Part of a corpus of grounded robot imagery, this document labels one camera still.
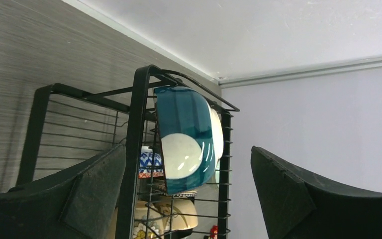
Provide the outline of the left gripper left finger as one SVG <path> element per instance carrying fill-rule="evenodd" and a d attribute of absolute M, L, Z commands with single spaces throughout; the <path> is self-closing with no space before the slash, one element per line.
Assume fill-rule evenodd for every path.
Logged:
<path fill-rule="evenodd" d="M 0 193 L 0 239 L 104 239 L 126 165 L 116 144 L 88 160 Z"/>

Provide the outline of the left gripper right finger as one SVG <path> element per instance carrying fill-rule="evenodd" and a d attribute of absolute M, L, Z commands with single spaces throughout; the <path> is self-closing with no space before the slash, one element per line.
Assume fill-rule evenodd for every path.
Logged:
<path fill-rule="evenodd" d="M 346 185 L 257 146 L 251 169 L 271 239 L 382 239 L 382 192 Z"/>

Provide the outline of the dark teal bowl white foot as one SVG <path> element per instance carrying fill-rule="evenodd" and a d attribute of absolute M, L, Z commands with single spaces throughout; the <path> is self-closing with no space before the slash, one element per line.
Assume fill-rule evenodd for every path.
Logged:
<path fill-rule="evenodd" d="M 167 194 L 204 185 L 223 154 L 219 118 L 205 97 L 191 88 L 162 86 L 153 94 Z"/>

